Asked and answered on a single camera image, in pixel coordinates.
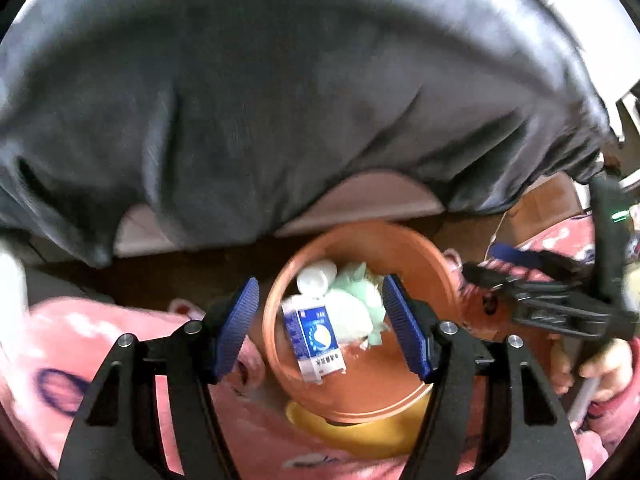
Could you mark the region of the person's right hand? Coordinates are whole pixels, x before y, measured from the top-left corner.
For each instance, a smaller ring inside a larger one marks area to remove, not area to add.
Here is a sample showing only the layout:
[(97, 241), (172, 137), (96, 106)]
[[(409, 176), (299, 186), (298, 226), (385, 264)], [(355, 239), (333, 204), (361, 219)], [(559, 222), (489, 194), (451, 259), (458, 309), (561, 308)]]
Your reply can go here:
[[(552, 336), (550, 380), (559, 396), (568, 393), (574, 386), (573, 362), (565, 352), (559, 336)], [(606, 402), (622, 393), (634, 376), (634, 358), (628, 341), (614, 339), (596, 356), (582, 364), (578, 376), (584, 379), (597, 378), (599, 388), (593, 395), (593, 402)]]

